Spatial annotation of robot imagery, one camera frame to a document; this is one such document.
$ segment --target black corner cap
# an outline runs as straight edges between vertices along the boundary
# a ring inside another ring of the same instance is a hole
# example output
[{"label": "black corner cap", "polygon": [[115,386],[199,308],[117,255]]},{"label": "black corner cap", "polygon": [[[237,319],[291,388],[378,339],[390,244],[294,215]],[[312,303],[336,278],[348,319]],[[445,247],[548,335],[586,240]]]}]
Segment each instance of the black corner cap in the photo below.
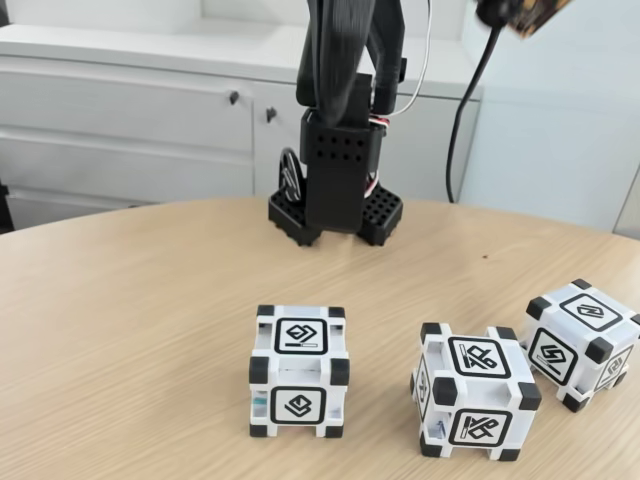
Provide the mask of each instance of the black corner cap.
[{"label": "black corner cap", "polygon": [[249,425],[249,435],[255,438],[264,438],[267,436],[267,426]]},{"label": "black corner cap", "polygon": [[620,385],[622,383],[622,381],[624,380],[624,377],[627,376],[627,372],[624,372],[622,375],[620,375],[617,379],[616,379],[616,383],[613,384],[614,387],[617,387],[618,385]]},{"label": "black corner cap", "polygon": [[503,450],[500,454],[499,461],[501,462],[515,462],[520,456],[520,450]]},{"label": "black corner cap", "polygon": [[347,314],[342,307],[329,307],[329,318],[346,318]]},{"label": "black corner cap", "polygon": [[585,355],[597,364],[601,364],[609,360],[612,353],[613,345],[607,342],[604,338],[598,337],[595,340],[591,341],[591,343],[587,347]]},{"label": "black corner cap", "polygon": [[424,433],[420,435],[420,452],[425,457],[440,458],[442,447],[440,445],[428,445],[424,440]]},{"label": "black corner cap", "polygon": [[251,357],[249,361],[249,384],[269,383],[269,357]]},{"label": "black corner cap", "polygon": [[580,410],[587,406],[587,403],[589,403],[588,398],[585,398],[583,401],[579,402],[568,393],[564,396],[564,400],[562,400],[562,404],[573,413],[578,413]]},{"label": "black corner cap", "polygon": [[424,343],[424,337],[427,335],[442,335],[442,329],[439,323],[423,323],[420,329],[420,340]]},{"label": "black corner cap", "polygon": [[582,290],[589,290],[593,286],[589,282],[585,282],[581,278],[571,283],[573,283],[576,287],[581,288]]},{"label": "black corner cap", "polygon": [[547,308],[551,306],[547,300],[542,297],[538,297],[535,300],[531,300],[529,302],[529,306],[527,307],[527,314],[536,320],[540,320],[542,317],[542,312],[544,312]]},{"label": "black corner cap", "polygon": [[342,438],[344,435],[344,427],[327,427],[325,438]]},{"label": "black corner cap", "polygon": [[347,358],[331,359],[331,385],[346,387],[349,385],[351,362]]},{"label": "black corner cap", "polygon": [[542,403],[542,395],[535,383],[518,383],[520,393],[522,393],[522,401],[520,402],[520,410],[536,411]]},{"label": "black corner cap", "polygon": [[458,399],[456,381],[450,377],[438,377],[433,381],[433,401],[438,405],[453,407]]},{"label": "black corner cap", "polygon": [[258,315],[272,317],[276,313],[276,307],[273,305],[258,305]]},{"label": "black corner cap", "polygon": [[508,327],[496,327],[498,332],[498,336],[503,340],[515,340],[518,341],[518,337],[516,336],[516,332],[513,331],[513,328]]}]

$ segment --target black cable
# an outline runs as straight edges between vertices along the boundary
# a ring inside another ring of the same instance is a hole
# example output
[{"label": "black cable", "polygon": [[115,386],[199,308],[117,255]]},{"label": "black cable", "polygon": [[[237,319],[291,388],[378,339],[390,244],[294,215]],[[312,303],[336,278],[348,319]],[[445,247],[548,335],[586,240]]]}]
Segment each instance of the black cable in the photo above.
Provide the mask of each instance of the black cable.
[{"label": "black cable", "polygon": [[469,84],[469,88],[464,94],[464,97],[462,97],[460,106],[458,107],[458,112],[456,113],[456,120],[453,123],[453,132],[451,133],[451,143],[449,144],[449,156],[447,158],[447,196],[449,197],[449,203],[456,203],[455,198],[453,198],[453,188],[451,187],[451,168],[453,167],[453,155],[456,149],[456,140],[458,139],[458,130],[460,129],[462,113],[464,112],[464,107],[467,105],[471,95],[473,95],[474,90],[478,86],[480,77],[482,77],[484,69],[489,63],[489,59],[491,58],[491,54],[493,53],[496,43],[498,43],[498,38],[500,37],[500,32],[502,32],[503,28],[503,26],[499,26],[491,29],[489,41],[484,49],[484,53],[482,54],[482,58],[480,59],[480,63],[476,69],[476,73],[474,73],[473,79]]}]

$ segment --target cabinet drawer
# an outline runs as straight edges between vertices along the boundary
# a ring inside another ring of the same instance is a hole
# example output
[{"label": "cabinet drawer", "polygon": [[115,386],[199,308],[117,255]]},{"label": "cabinet drawer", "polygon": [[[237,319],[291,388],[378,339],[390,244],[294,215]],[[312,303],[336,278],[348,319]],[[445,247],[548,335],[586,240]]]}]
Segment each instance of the cabinet drawer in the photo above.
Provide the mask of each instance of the cabinet drawer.
[{"label": "cabinet drawer", "polygon": [[7,196],[7,205],[16,230],[126,208],[125,204],[60,198],[11,188]]},{"label": "cabinet drawer", "polygon": [[251,152],[238,82],[117,66],[3,57],[0,124]]},{"label": "cabinet drawer", "polygon": [[164,203],[253,194],[249,156],[0,128],[7,185]]}]

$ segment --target drawer handle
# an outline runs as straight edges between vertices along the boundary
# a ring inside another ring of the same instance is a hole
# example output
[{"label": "drawer handle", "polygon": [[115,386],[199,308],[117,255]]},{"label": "drawer handle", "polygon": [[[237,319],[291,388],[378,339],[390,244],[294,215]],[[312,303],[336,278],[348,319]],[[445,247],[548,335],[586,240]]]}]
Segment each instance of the drawer handle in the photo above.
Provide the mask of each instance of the drawer handle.
[{"label": "drawer handle", "polygon": [[240,94],[234,90],[231,92],[231,95],[229,95],[229,102],[231,105],[235,105],[238,103],[238,100],[240,100]]},{"label": "drawer handle", "polygon": [[267,123],[271,123],[271,121],[278,116],[278,111],[273,108],[267,108]]}]

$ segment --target white cable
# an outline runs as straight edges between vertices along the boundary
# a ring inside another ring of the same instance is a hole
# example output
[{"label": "white cable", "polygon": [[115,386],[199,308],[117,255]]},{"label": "white cable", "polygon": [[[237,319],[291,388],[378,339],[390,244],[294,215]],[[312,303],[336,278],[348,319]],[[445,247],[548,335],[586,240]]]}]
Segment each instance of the white cable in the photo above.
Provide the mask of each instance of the white cable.
[{"label": "white cable", "polygon": [[380,173],[376,172],[376,176],[371,179],[371,184],[369,185],[369,187],[367,187],[367,190],[364,192],[364,198],[369,198],[371,196],[373,191],[378,186],[378,183],[380,183]]},{"label": "white cable", "polygon": [[371,117],[369,119],[370,123],[375,123],[376,125],[382,125],[384,128],[389,128],[389,122],[381,120],[379,118]]},{"label": "white cable", "polygon": [[431,8],[431,0],[427,0],[427,6],[429,7],[429,17],[427,21],[428,22],[427,41],[425,44],[424,64],[422,65],[422,72],[420,73],[420,79],[418,80],[418,87],[416,88],[416,91],[411,97],[411,100],[409,101],[409,103],[407,103],[407,105],[402,110],[398,110],[397,112],[393,112],[393,113],[390,113],[389,115],[386,115],[387,118],[396,117],[398,115],[402,115],[403,113],[405,113],[407,110],[413,107],[413,104],[416,103],[416,100],[418,99],[418,95],[420,95],[420,90],[422,89],[422,83],[424,82],[424,78],[427,75],[427,67],[429,66],[429,57],[431,55],[431,23],[433,20],[433,9]]}]

